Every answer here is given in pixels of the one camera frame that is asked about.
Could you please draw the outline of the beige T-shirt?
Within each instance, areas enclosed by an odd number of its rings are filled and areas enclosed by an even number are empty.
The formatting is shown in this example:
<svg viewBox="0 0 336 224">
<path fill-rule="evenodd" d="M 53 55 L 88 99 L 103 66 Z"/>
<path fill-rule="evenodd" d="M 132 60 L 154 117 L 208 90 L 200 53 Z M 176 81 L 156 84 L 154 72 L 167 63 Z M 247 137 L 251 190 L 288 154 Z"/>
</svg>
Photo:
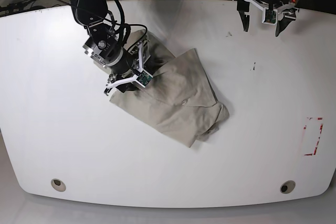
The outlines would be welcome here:
<svg viewBox="0 0 336 224">
<path fill-rule="evenodd" d="M 110 102 L 187 147 L 208 139 L 229 111 L 216 97 L 196 49 L 176 57 L 154 34 L 148 37 L 153 79 L 146 88 L 115 91 Z"/>
</svg>

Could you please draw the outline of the red tape rectangle marking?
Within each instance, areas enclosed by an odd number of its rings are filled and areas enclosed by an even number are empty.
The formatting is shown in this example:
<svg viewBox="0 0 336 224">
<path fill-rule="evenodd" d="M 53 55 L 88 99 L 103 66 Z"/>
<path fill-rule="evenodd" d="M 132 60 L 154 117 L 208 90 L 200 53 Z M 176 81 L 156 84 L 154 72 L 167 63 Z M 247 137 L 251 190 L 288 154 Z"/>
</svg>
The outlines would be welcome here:
<svg viewBox="0 0 336 224">
<path fill-rule="evenodd" d="M 323 118 L 307 118 L 303 129 L 302 151 L 304 156 L 314 156 L 317 153 L 321 133 L 323 129 Z"/>
</svg>

